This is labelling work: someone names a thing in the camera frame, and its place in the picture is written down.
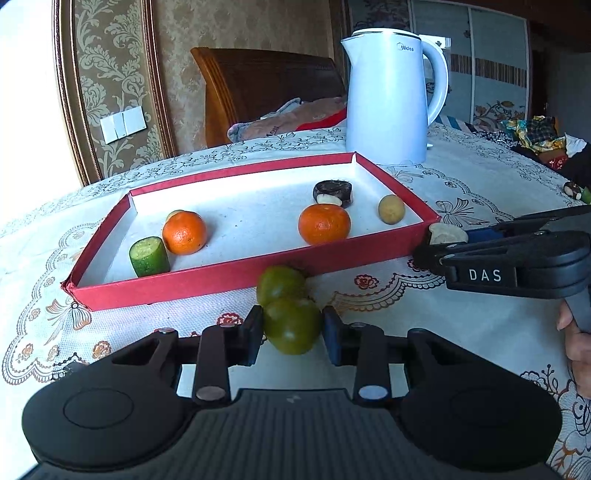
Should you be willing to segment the person's right hand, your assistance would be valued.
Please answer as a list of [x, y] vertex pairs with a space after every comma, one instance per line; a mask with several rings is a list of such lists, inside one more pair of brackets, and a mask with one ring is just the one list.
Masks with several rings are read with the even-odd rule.
[[591, 336], [579, 329], [565, 301], [560, 304], [556, 328], [564, 333], [565, 354], [577, 391], [583, 398], [591, 399]]

